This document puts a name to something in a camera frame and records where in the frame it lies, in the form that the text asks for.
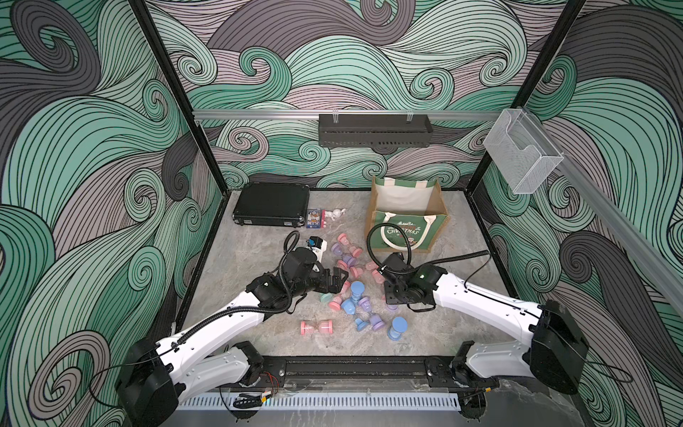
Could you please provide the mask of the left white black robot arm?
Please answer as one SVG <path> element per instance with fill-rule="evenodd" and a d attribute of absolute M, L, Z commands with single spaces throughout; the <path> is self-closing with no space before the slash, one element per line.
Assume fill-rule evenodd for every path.
<path fill-rule="evenodd" d="M 142 339 L 128 350 L 115 382 L 118 403 L 131 426 L 160 426 L 181 402 L 228 383 L 253 384 L 260 354 L 247 342 L 215 351 L 239 334 L 286 313 L 297 296 L 338 294 L 349 274 L 326 269 L 316 251 L 297 247 L 277 272 L 263 273 L 220 311 L 157 342 Z"/>

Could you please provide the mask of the pink hourglass pair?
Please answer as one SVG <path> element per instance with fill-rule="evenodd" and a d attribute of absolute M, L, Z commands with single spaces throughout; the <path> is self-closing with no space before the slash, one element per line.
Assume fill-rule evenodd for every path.
<path fill-rule="evenodd" d="M 365 264 L 365 269 L 369 272 L 378 285 L 382 285 L 385 281 L 382 273 L 379 272 L 379 266 L 375 262 L 369 262 Z"/>

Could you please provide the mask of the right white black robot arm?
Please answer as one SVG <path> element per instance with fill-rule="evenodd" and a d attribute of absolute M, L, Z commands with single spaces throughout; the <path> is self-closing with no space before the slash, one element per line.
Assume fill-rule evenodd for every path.
<path fill-rule="evenodd" d="M 554 391 L 578 392 L 589 343 L 565 305 L 501 295 L 433 263 L 412 267 L 402 254 L 391 254 L 378 272 L 390 305 L 458 311 L 509 336 L 506 343 L 467 345 L 458 357 L 466 372 L 478 378 L 533 377 Z"/>

